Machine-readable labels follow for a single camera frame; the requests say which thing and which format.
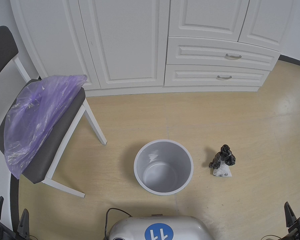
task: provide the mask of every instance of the white symbol on blue logo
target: white symbol on blue logo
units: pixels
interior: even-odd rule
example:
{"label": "white symbol on blue logo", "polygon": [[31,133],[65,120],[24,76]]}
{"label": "white symbol on blue logo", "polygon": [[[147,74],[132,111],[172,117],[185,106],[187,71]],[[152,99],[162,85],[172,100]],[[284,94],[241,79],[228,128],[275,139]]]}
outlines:
{"label": "white symbol on blue logo", "polygon": [[167,224],[152,224],[145,230],[144,238],[145,240],[172,240],[173,230]]}

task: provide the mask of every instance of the blue sticker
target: blue sticker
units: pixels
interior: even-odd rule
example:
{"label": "blue sticker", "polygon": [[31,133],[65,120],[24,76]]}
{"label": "blue sticker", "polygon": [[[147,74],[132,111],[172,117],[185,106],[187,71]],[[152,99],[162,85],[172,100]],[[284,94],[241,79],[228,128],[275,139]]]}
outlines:
{"label": "blue sticker", "polygon": [[145,240],[172,240],[173,230],[167,224],[152,224],[146,229],[144,238]]}

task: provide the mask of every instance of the purple plastic bag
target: purple plastic bag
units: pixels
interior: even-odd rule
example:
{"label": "purple plastic bag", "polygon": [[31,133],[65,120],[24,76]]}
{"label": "purple plastic bag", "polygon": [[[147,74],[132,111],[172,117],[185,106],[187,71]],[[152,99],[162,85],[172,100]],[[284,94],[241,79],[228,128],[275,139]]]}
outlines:
{"label": "purple plastic bag", "polygon": [[19,93],[4,126],[4,157],[17,179],[86,81],[86,75],[52,75]]}

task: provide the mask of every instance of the metal handle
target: metal handle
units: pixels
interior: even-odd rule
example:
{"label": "metal handle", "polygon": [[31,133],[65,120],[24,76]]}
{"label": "metal handle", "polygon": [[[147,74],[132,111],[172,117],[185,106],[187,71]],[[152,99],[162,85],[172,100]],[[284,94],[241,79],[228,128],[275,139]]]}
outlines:
{"label": "metal handle", "polygon": [[217,76],[217,78],[221,78],[221,79],[230,79],[230,78],[232,78],[232,75],[231,75],[231,76],[229,76],[229,77]]}
{"label": "metal handle", "polygon": [[229,57],[229,58],[234,58],[234,59],[240,59],[240,58],[242,58],[241,55],[239,55],[239,56],[232,56],[232,55],[226,54],[225,56]]}

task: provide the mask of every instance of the chair leg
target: chair leg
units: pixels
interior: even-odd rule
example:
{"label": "chair leg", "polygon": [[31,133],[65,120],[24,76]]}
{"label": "chair leg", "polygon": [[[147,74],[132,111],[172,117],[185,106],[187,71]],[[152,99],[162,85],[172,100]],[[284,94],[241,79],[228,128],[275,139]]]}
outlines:
{"label": "chair leg", "polygon": [[47,184],[49,186],[52,186],[52,187],[54,187],[56,189],[62,190],[64,192],[67,192],[69,194],[73,194],[75,196],[81,197],[81,198],[84,198],[84,196],[85,196],[84,193],[79,192],[77,190],[74,190],[72,188],[69,188],[69,187],[67,187],[65,185],[62,185],[62,184],[60,184],[60,183],[58,183],[58,182],[56,182],[56,181],[54,181],[54,180],[52,180],[50,178],[47,178],[47,177],[42,181],[42,183]]}
{"label": "chair leg", "polygon": [[92,129],[94,130],[94,132],[96,133],[97,137],[99,138],[100,142],[103,145],[106,145],[107,140],[105,138],[105,136],[103,135],[102,130],[100,129],[100,126],[98,125],[98,122],[96,121],[96,118],[94,117],[92,110],[87,102],[87,100],[85,99],[83,102],[83,106],[86,109],[86,111],[84,112],[84,115],[86,116],[86,118],[88,119]]}

